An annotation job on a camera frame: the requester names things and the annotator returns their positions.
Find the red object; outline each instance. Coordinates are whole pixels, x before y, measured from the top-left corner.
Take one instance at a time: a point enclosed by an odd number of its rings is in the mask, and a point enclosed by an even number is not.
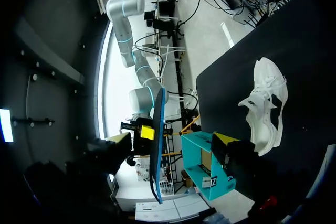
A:
[[[277,198],[275,197],[275,196],[270,196],[266,201],[265,201],[265,203],[262,205],[262,206],[260,206],[260,208],[259,208],[259,212],[260,211],[264,211],[264,210],[266,210],[267,208],[269,208],[269,207],[274,207],[274,206],[276,206],[278,204],[278,200],[277,200]]]

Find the black bracket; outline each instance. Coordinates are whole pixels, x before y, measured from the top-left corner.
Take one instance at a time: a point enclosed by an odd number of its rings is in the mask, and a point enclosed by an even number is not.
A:
[[[18,123],[29,124],[32,128],[35,126],[35,124],[47,124],[48,126],[52,126],[54,122],[54,120],[49,118],[45,118],[44,120],[34,120],[32,118],[20,119],[12,117],[12,123],[14,127],[16,127]]]

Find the black wall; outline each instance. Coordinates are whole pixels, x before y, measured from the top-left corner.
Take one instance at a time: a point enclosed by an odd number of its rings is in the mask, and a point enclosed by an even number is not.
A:
[[[33,119],[55,120],[51,127],[18,124],[13,127],[14,143],[6,148],[21,172],[33,162],[48,160],[64,169],[64,162],[83,152],[87,140],[96,137],[93,84],[108,19],[100,15],[96,0],[6,1],[4,6],[13,12],[7,12],[5,19],[8,29],[2,47],[0,108],[10,109],[11,116],[16,118],[26,118],[27,111]],[[58,57],[83,74],[84,85],[41,60],[41,55],[17,36],[15,25],[20,18]],[[33,73],[38,79],[30,82],[27,90]]]

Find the cardboard box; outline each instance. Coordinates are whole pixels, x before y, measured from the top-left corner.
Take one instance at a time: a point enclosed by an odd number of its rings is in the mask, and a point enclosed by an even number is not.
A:
[[[211,152],[212,134],[199,131],[181,140],[184,169],[205,198],[213,200],[235,189],[236,179],[226,176]]]
[[[194,183],[185,170],[181,171],[181,176],[182,176],[183,186],[185,186],[186,188],[193,187]]]

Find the label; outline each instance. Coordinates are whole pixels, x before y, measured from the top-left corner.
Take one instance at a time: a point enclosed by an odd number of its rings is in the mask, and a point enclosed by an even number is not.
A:
[[[215,177],[203,177],[202,188],[214,187],[217,185],[217,176]]]
[[[202,188],[211,187],[211,177],[203,177]]]

